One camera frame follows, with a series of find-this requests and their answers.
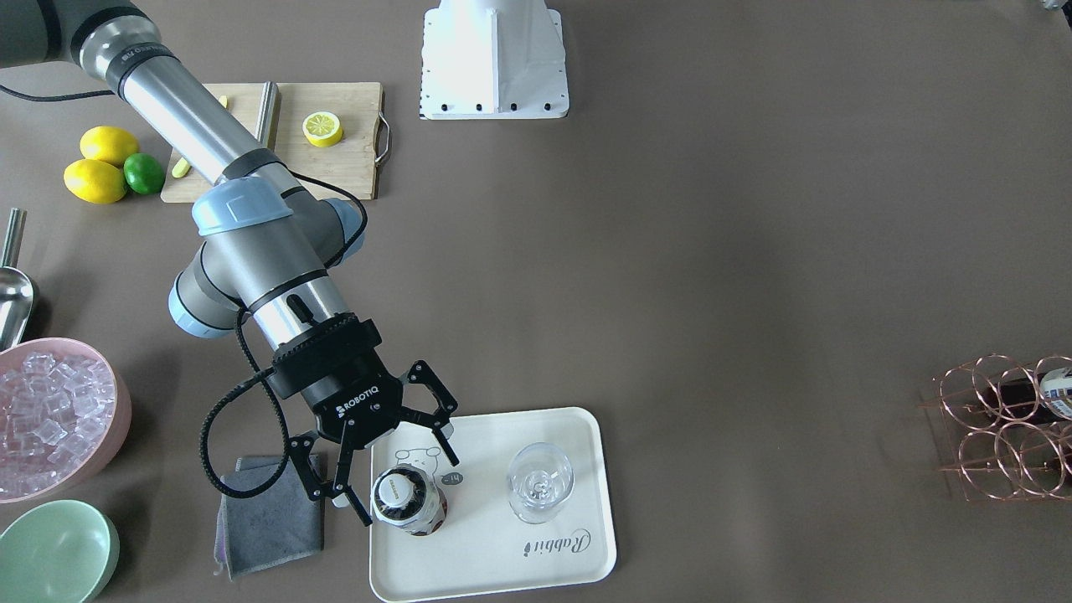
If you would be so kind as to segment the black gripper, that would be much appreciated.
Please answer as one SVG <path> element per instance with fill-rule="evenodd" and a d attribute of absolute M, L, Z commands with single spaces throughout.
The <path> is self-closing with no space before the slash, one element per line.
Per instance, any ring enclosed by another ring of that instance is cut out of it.
<path fill-rule="evenodd" d="M 337 314 L 280 345 L 272 358 L 271 387 L 283 399 L 301 394 L 317 420 L 317 431 L 291 436 L 291 464 L 307 497 L 319 501 L 345 497 L 364 527 L 373 523 L 349 484 L 353 452 L 394 431 L 400 421 L 432 432 L 451 466 L 460 464 L 449 439 L 458 400 L 426 361 L 416 361 L 403 382 L 425 386 L 436 402 L 433 412 L 402 405 L 402 384 L 390 374 L 375 349 L 382 342 L 372 321 Z M 398 417 L 394 410 L 399 409 Z M 319 477 L 310 454 L 319 436 L 338 443 L 334 477 Z"/>

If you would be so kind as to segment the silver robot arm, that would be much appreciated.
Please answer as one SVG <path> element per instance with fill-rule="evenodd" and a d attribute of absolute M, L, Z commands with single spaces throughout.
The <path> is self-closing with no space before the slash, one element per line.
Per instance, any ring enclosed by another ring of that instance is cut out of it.
<path fill-rule="evenodd" d="M 57 60 L 103 80 L 209 183 L 192 208 L 203 242 L 169 293 L 176 324 L 218 338 L 241 336 L 251 319 L 272 347 L 271 363 L 204 420 L 200 462 L 219 492 L 260 495 L 292 466 L 312 501 L 328 497 L 371 524 L 349 482 L 355 451 L 406 421 L 429 429 L 457 464 L 448 442 L 456 398 L 425 361 L 405 376 L 391 374 L 376 353 L 378 329 L 352 312 L 329 275 L 363 237 L 363 204 L 347 193 L 314 198 L 309 177 L 220 106 L 162 43 L 157 24 L 129 1 L 4 1 L 3 67 Z M 299 394 L 317 426 L 299 435 L 282 427 L 285 457 L 276 473 L 237 490 L 211 466 L 209 433 L 219 412 L 256 385 L 280 423 L 280 400 Z"/>

